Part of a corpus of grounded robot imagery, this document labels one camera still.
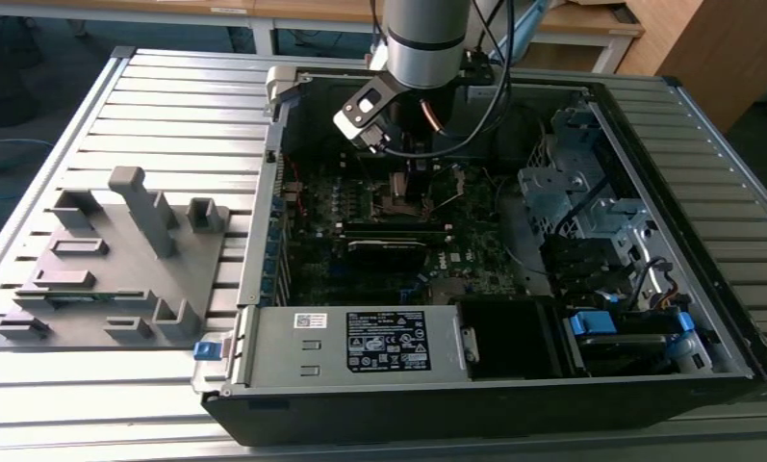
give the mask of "power supply label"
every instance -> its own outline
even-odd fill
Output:
[[[351,372],[429,371],[421,311],[345,313],[345,366]]]

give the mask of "wooden desk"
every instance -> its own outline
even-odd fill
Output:
[[[377,15],[383,16],[384,0],[377,1]],[[255,0],[252,15],[312,21],[361,22],[371,24],[367,0]],[[644,28],[616,20],[603,6],[581,7],[567,4],[548,11],[539,32],[561,34],[624,35],[639,37]]]
[[[383,0],[377,2],[377,10],[381,14]],[[277,29],[371,32],[367,0],[0,0],[0,14],[248,27],[260,55],[275,54]],[[632,38],[643,31],[640,25],[617,22],[605,7],[568,4],[548,12],[533,42],[601,49],[589,57],[585,70],[613,72]],[[547,49],[532,50],[529,54],[564,59]]]
[[[255,0],[0,0],[0,15],[248,27]]]
[[[767,90],[767,0],[628,0],[648,28],[620,73],[680,78],[723,133]]]
[[[383,0],[377,14],[383,14]],[[256,0],[255,19],[268,20],[269,29],[303,29],[337,32],[369,32],[371,10],[367,0]],[[616,20],[608,7],[563,5],[548,12],[532,42],[548,45],[600,47],[585,70],[611,73],[625,55],[632,39],[644,32],[640,24]],[[273,54],[271,41],[255,37],[260,54]],[[551,55],[544,50],[540,55]]]

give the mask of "aluminum extrusion table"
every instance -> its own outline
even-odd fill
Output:
[[[231,327],[269,122],[263,82],[276,64],[363,66],[343,60],[116,51],[0,233],[0,300],[25,280],[57,226],[43,211],[55,190],[95,188],[103,190],[95,193],[100,201],[117,202],[104,186],[109,171],[137,165],[149,172],[147,188],[164,191],[169,203],[185,204],[203,193],[233,212],[207,319],[208,330]],[[649,77],[517,75],[593,79],[609,87],[767,335],[767,192],[684,90]],[[207,416],[191,376],[188,351],[0,352],[0,460],[288,460],[315,455],[448,460],[531,450],[535,454],[524,457],[533,460],[656,460],[687,457],[691,450],[696,456],[741,460],[767,451],[767,396],[624,432],[249,449]]]

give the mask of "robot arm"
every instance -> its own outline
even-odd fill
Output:
[[[492,54],[511,57],[503,62],[499,90],[471,135],[459,137],[463,141],[452,148],[433,152],[431,138],[435,133],[443,134],[437,128],[451,115],[455,89],[491,86],[496,81],[485,55],[464,51],[469,9],[476,4],[472,0],[388,0],[388,70],[371,79],[333,117],[345,138],[372,152],[412,159],[441,157],[463,149],[492,117],[500,99],[508,97],[513,50],[525,49],[548,1],[536,0],[516,24],[513,1],[497,2],[495,8],[505,3],[507,34],[499,45],[500,52],[495,50]],[[400,133],[401,151],[389,147],[389,133],[395,132]]]

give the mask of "blue tab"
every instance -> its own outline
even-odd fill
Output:
[[[575,335],[583,335],[585,333],[585,328],[583,327],[583,323],[579,321],[576,315],[573,315],[568,321],[572,324],[572,331],[575,332]]]
[[[680,322],[683,332],[689,332],[695,329],[696,326],[693,325],[693,319],[691,318],[691,315],[687,314],[685,312],[680,312],[677,314],[677,321]]]
[[[609,335],[616,333],[613,320],[608,311],[580,311],[569,322],[575,335]]]
[[[195,361],[220,361],[224,346],[217,342],[197,342],[193,344]]]

